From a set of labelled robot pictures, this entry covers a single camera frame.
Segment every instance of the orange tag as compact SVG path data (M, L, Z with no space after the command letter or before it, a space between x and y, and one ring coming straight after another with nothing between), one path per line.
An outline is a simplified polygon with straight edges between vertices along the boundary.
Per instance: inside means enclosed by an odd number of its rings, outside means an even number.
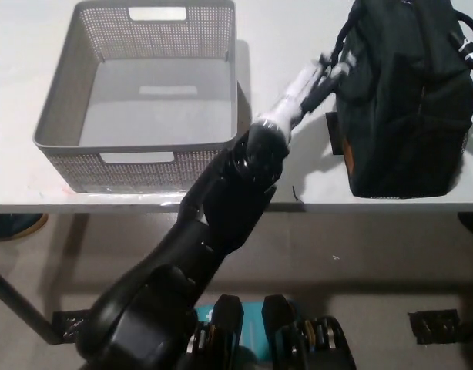
M344 154L344 162L346 163L347 172L350 174L353 173L354 168L354 159L353 159L353 150L349 142L344 139L343 140L343 154Z

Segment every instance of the perforated basket wall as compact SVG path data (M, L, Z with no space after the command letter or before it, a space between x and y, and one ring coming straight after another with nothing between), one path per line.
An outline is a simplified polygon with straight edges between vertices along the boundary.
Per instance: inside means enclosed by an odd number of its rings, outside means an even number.
M129 8L153 4L183 6L186 19L135 22L130 18ZM73 190L152 193L190 188L221 145L198 146L196 150L177 147L174 161L168 163L105 163L100 149L78 146L89 94L98 64L109 59L234 58L234 22L233 3L221 0L92 1L76 6L35 133L36 143ZM116 153L111 148L106 152Z

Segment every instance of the black bag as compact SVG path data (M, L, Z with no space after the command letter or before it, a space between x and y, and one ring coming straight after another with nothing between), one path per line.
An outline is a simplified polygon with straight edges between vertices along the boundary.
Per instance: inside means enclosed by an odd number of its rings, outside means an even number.
M341 61L349 53L357 60L336 91L354 195L434 197L451 189L473 115L471 70L448 41L450 32L463 37L459 19L473 29L450 0L354 3L331 57L333 65L341 52Z

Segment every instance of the bag pocket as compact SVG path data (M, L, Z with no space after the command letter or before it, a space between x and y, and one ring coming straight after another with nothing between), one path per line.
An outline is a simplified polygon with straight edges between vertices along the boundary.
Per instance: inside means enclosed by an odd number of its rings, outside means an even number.
M471 121L413 115L384 124L368 166L351 189L359 197L437 197L460 170Z

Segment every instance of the bag zipper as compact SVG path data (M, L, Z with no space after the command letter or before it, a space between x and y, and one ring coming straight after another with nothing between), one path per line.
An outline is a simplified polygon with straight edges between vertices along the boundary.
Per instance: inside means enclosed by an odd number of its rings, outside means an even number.
M429 74L430 72L432 72L434 68L434 63L433 63L432 54L431 54L430 40L428 39L427 30L425 28L425 24L421 16L421 10L418 6L418 1L419 0L411 0L410 3L413 6L414 16L416 18L416 22L418 23L418 29L420 30L421 43L423 44L424 71L426 74ZM426 93L427 93L427 85L425 83L423 87L421 88L420 105L418 106L418 116L421 115L421 112L423 110L423 103L424 103L424 98L426 96Z

